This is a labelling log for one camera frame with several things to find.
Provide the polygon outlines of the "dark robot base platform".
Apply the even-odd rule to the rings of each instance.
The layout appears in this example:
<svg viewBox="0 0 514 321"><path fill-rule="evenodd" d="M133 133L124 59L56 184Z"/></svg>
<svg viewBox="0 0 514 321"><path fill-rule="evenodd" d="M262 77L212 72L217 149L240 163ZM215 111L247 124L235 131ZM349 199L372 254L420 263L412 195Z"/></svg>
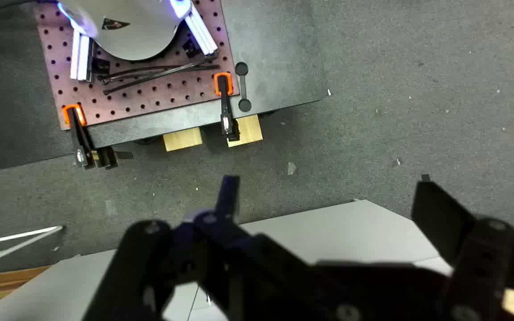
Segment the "dark robot base platform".
<svg viewBox="0 0 514 321"><path fill-rule="evenodd" d="M222 0L222 13L231 59L247 67L254 115L326 97L308 0ZM53 111L33 8L0 10L0 170L71 152Z"/></svg>

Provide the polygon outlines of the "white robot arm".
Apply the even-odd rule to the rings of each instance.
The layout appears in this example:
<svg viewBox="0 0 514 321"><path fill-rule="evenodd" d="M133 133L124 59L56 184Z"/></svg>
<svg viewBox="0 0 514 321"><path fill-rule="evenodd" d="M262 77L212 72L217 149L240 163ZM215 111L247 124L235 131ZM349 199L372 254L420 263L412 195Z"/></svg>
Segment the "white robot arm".
<svg viewBox="0 0 514 321"><path fill-rule="evenodd" d="M121 63L146 63L187 27L203 56L226 47L247 75L233 83L253 115L319 102L324 74L306 0L58 0L74 33ZM365 200L256 220L263 232L308 263L397 263L442 270L440 248L408 218Z"/></svg>

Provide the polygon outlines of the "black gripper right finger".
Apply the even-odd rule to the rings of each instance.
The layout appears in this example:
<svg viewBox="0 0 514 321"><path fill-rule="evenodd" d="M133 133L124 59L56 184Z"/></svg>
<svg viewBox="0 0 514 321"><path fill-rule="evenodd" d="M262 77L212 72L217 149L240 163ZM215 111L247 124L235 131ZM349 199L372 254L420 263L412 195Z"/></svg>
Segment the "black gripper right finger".
<svg viewBox="0 0 514 321"><path fill-rule="evenodd" d="M428 175L415 184L410 218L437 254L454 265L474 216Z"/></svg>

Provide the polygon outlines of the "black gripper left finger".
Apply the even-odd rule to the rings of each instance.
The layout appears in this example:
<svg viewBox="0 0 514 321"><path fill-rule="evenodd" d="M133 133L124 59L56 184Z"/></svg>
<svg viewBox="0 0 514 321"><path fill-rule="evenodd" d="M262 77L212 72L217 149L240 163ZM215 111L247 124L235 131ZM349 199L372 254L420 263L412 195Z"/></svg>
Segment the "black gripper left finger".
<svg viewBox="0 0 514 321"><path fill-rule="evenodd" d="M213 213L217 218L231 220L237 211L240 179L224 175L219 186Z"/></svg>

